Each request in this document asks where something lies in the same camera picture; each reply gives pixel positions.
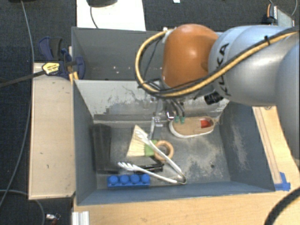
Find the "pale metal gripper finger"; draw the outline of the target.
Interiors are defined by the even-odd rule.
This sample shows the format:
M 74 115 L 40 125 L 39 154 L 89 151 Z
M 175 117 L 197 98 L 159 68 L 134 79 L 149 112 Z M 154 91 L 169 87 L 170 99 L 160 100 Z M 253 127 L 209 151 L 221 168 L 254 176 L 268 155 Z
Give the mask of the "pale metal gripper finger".
M 158 139 L 161 135 L 163 123 L 160 117 L 153 117 L 150 126 L 150 139 Z

